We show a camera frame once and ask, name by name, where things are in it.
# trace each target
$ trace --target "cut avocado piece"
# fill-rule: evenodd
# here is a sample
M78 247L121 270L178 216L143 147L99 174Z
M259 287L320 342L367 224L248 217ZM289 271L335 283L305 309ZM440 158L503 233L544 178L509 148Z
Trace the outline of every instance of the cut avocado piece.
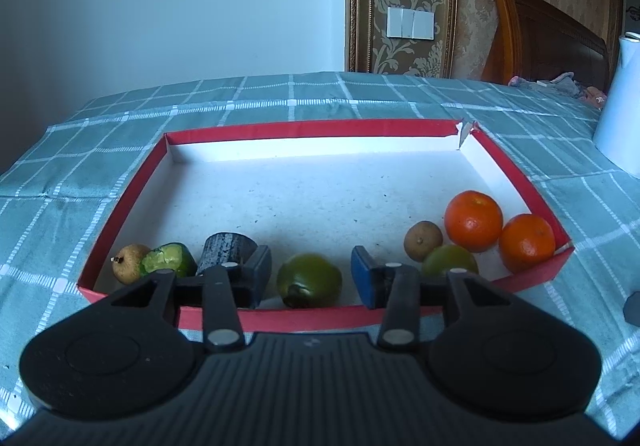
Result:
M140 261L140 275L146 276L159 269L172 269L183 278L196 273L196 262L183 243L171 242L149 251Z

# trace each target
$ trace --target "checkered tablecloth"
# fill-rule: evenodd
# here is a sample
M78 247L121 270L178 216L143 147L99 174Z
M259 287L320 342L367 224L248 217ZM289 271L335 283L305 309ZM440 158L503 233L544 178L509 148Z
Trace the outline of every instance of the checkered tablecloth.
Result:
M82 265L162 133L382 118L477 121L544 196L576 252L555 280L521 296L597 344L602 380L588 412L612 435L624 435L640 415L640 330L622 316L626 297L640 289L640 182L593 146L598 112L571 98L483 82L322 72L97 98L49 127L0 177L0 437L33 412L18 378L20 351L86 306L75 287ZM427 334L441 328L436 317L422 324Z

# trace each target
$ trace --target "wooden headboard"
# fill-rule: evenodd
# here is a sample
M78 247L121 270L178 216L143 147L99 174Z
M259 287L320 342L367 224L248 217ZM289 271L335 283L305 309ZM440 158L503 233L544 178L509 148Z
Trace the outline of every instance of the wooden headboard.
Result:
M511 77L574 79L606 91L609 56L602 38L544 0L495 0L498 28L482 80L507 84Z

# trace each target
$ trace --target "dark cylindrical object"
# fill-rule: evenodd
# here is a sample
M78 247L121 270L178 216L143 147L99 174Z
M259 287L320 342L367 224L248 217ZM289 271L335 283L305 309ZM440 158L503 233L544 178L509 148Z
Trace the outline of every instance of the dark cylindrical object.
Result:
M226 267L242 267L258 248L251 238L238 233L216 233L209 236L204 244L196 275L209 267L227 264Z

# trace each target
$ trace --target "white jug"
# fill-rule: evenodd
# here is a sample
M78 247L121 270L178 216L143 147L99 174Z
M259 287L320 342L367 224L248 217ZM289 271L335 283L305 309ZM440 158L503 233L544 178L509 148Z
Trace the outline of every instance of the white jug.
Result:
M620 57L593 143L613 164L640 178L640 34L620 36Z

